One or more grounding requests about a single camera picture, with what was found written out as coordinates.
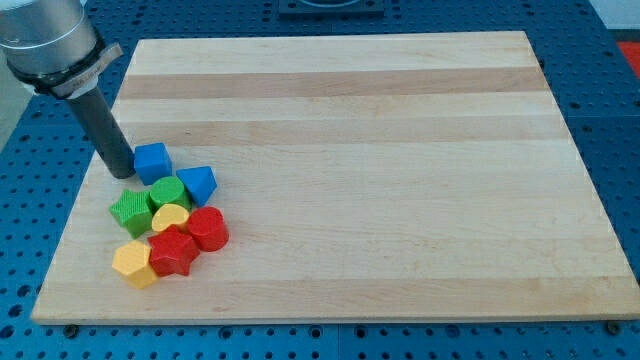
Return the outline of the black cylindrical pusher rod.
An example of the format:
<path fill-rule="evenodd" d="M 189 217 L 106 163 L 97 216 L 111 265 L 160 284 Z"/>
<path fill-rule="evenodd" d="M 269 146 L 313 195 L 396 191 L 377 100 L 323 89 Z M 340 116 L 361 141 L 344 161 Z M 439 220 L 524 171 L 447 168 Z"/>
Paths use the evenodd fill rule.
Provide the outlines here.
<path fill-rule="evenodd" d="M 135 174 L 134 153 L 98 87 L 66 100 L 107 170 L 116 179 Z"/>

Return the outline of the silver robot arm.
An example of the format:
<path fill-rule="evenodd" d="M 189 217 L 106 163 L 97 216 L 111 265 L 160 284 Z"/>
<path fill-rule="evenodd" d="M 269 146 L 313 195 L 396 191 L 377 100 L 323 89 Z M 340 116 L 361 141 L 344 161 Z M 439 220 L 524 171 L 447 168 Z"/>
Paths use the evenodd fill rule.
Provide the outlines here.
<path fill-rule="evenodd" d="M 67 102 L 113 177 L 135 174 L 134 153 L 98 84 L 123 51 L 105 42 L 82 1 L 3 1 L 1 50 L 29 90 Z"/>

